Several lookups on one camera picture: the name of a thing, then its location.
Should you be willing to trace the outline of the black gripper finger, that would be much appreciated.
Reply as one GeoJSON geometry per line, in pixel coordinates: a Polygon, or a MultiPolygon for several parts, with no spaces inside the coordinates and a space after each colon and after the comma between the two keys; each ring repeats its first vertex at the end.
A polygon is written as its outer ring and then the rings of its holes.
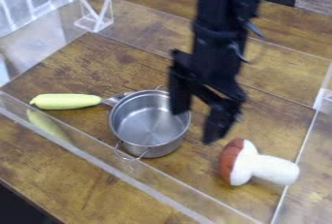
{"type": "Polygon", "coordinates": [[[169,95],[173,114],[181,114],[191,109],[191,91],[188,79],[176,67],[169,70],[169,95]]]}
{"type": "Polygon", "coordinates": [[[230,132],[234,123],[242,115],[242,105],[230,99],[223,99],[211,105],[204,125],[203,142],[211,144],[222,139],[230,132]]]}

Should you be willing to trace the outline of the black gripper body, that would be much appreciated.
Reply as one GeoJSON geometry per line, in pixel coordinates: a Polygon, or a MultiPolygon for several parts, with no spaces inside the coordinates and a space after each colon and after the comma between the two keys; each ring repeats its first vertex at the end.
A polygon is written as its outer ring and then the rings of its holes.
{"type": "Polygon", "coordinates": [[[243,62],[239,42],[242,32],[214,30],[200,21],[193,23],[192,29],[192,53],[172,50],[172,67],[187,78],[191,99],[197,96],[208,105],[223,99],[242,104],[247,100],[247,94],[236,81],[243,62]]]}

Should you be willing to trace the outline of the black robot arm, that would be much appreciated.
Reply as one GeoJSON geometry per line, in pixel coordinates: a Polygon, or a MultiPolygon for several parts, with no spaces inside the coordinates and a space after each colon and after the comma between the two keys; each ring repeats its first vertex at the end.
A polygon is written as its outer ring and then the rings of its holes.
{"type": "Polygon", "coordinates": [[[191,110],[192,99],[209,106],[203,142],[223,138],[242,116],[247,93],[236,76],[244,56],[248,33],[263,31],[251,22],[260,0],[197,0],[192,23],[192,52],[172,51],[169,68],[171,108],[175,114],[191,110]]]}

